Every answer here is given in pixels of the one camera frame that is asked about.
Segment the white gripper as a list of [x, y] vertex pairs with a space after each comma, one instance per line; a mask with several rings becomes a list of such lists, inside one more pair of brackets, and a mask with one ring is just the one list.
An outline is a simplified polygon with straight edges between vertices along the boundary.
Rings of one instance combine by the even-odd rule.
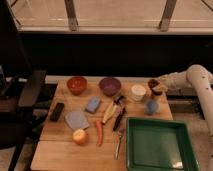
[[163, 75], [158, 77], [157, 80], [160, 82], [160, 89], [167, 92], [170, 88], [171, 79], [167, 75]]

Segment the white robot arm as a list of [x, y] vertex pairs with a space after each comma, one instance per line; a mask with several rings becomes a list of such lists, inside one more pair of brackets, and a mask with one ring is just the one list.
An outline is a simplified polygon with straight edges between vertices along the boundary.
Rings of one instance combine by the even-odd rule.
[[213, 137], [213, 74], [205, 67], [195, 64], [186, 71], [162, 75], [158, 80], [169, 89], [192, 87], [196, 91], [210, 135]]

